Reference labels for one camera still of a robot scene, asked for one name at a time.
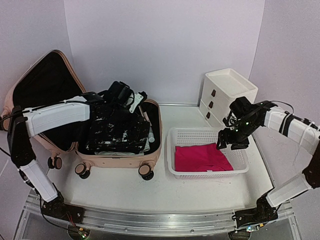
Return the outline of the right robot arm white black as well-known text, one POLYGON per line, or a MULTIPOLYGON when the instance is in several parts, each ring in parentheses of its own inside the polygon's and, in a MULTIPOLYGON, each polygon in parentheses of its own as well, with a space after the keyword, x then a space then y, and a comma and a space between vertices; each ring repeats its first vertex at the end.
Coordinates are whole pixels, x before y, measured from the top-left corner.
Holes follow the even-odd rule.
POLYGON ((264 193, 254 208, 237 210, 233 219, 237 227, 264 224, 278 218, 280 205, 320 186, 320 128, 314 122, 283 110, 274 101, 250 103, 242 96, 229 106, 223 119, 225 128, 218 132, 216 148, 242 150, 249 146, 249 136, 258 128, 276 131, 298 144, 311 156, 308 166, 296 176, 264 193))

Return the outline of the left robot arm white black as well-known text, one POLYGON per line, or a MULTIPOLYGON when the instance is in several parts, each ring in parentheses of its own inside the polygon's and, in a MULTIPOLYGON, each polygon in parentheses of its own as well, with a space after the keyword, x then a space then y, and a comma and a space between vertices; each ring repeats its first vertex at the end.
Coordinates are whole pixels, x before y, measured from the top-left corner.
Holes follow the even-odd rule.
POLYGON ((80 224, 85 210, 65 203, 61 192, 37 161, 30 138, 67 124, 83 126, 92 119, 94 108, 104 102, 98 94, 88 92, 48 105, 13 108, 7 132, 10 158, 24 182, 43 200, 40 206, 43 215, 80 224))

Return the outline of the black white patterned garment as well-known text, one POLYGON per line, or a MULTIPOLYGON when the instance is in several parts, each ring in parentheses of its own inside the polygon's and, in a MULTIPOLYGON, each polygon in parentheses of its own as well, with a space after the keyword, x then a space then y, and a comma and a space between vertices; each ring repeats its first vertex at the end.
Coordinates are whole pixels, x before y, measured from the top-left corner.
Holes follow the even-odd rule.
POLYGON ((150 123, 138 113, 100 106, 95 109, 84 148, 93 153, 139 154, 146 146, 149 130, 150 123))

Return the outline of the pink hard-shell suitcase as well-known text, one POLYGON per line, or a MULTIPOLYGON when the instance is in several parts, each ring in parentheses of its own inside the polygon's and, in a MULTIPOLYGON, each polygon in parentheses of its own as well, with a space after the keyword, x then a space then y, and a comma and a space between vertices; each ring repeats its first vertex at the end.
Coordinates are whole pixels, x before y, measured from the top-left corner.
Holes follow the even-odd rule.
POLYGON ((75 152, 75 173, 92 167, 136 168, 144 180, 154 175, 161 154, 162 120, 158 103, 143 91, 115 81, 109 89, 87 92, 67 57, 52 50, 10 89, 0 116, 16 166, 34 159, 30 138, 51 155, 50 169, 62 167, 61 154, 75 152))

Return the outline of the magenta t-shirt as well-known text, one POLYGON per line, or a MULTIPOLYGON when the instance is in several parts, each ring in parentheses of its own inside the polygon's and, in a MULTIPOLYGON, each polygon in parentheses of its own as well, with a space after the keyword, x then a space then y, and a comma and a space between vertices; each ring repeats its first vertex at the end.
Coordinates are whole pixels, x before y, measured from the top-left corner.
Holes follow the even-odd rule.
POLYGON ((224 172, 234 168, 215 143, 176 146, 174 154, 176 172, 224 172))

